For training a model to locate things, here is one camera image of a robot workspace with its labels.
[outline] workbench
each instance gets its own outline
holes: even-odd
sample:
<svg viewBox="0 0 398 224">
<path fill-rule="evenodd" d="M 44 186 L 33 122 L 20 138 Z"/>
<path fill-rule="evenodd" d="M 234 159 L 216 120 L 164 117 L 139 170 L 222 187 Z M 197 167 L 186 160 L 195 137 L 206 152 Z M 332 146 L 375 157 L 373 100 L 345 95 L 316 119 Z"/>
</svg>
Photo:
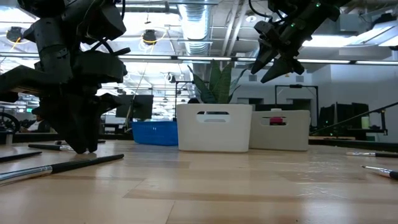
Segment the workbench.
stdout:
<svg viewBox="0 0 398 224">
<path fill-rule="evenodd" d="M 39 151 L 26 145 L 0 146 L 0 155 Z M 0 172 L 125 157 L 0 187 L 1 223 L 398 223 L 398 182 L 360 167 L 398 170 L 397 159 L 310 147 L 221 154 L 106 141 L 94 154 L 43 150 L 41 156 L 0 164 Z"/>
</svg>

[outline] white storage bin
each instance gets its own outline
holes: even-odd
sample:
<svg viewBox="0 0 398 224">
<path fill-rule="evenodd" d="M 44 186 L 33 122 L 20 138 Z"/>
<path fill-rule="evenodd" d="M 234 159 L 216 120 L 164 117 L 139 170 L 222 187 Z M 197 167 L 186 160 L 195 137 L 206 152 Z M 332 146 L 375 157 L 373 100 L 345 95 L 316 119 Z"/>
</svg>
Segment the white storage bin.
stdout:
<svg viewBox="0 0 398 224">
<path fill-rule="evenodd" d="M 285 125 L 271 126 L 270 118 L 283 118 Z M 256 111 L 252 114 L 250 148 L 307 151 L 310 112 Z"/>
<path fill-rule="evenodd" d="M 227 112 L 228 115 L 209 112 Z M 251 113 L 251 105 L 177 105 L 178 148 L 182 151 L 247 152 Z"/>
</svg>

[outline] bin handle cutout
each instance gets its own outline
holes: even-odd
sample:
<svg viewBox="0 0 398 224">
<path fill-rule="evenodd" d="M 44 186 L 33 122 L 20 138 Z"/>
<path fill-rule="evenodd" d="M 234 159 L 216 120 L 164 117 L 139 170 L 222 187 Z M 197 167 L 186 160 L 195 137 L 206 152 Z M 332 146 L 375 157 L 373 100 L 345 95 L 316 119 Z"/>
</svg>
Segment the bin handle cutout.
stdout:
<svg viewBox="0 0 398 224">
<path fill-rule="evenodd" d="M 196 117 L 199 123 L 228 123 L 231 120 L 226 111 L 199 111 Z"/>
</svg>

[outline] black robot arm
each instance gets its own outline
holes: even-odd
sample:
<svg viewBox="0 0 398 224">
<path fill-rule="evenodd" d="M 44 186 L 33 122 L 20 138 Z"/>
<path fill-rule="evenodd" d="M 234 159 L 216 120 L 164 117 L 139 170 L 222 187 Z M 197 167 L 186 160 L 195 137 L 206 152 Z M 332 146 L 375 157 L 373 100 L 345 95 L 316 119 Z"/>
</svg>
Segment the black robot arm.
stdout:
<svg viewBox="0 0 398 224">
<path fill-rule="evenodd" d="M 39 17 L 23 38 L 35 42 L 40 61 L 18 66 L 0 76 L 0 100 L 14 102 L 18 93 L 40 98 L 33 114 L 47 120 L 77 152 L 97 150 L 100 117 L 120 105 L 117 96 L 96 96 L 102 83 L 123 82 L 126 66 L 118 55 L 82 52 L 81 43 L 114 40 L 126 27 L 115 0 L 18 0 Z"/>
<path fill-rule="evenodd" d="M 269 0 L 268 8 L 276 12 L 281 20 L 260 21 L 254 28 L 260 34 L 260 51 L 251 70 L 257 73 L 272 59 L 273 66 L 261 79 L 268 82 L 289 72 L 302 74 L 304 67 L 294 57 L 299 55 L 299 48 L 327 19 L 337 21 L 340 7 L 351 0 Z"/>
</svg>

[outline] blue container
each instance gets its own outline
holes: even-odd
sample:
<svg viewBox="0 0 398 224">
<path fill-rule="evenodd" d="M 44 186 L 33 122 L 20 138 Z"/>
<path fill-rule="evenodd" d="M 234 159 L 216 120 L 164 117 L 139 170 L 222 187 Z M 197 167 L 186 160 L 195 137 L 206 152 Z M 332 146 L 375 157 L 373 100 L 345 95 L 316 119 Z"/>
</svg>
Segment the blue container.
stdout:
<svg viewBox="0 0 398 224">
<path fill-rule="evenodd" d="M 156 146 L 178 146 L 177 122 L 149 121 L 132 122 L 134 141 Z"/>
</svg>

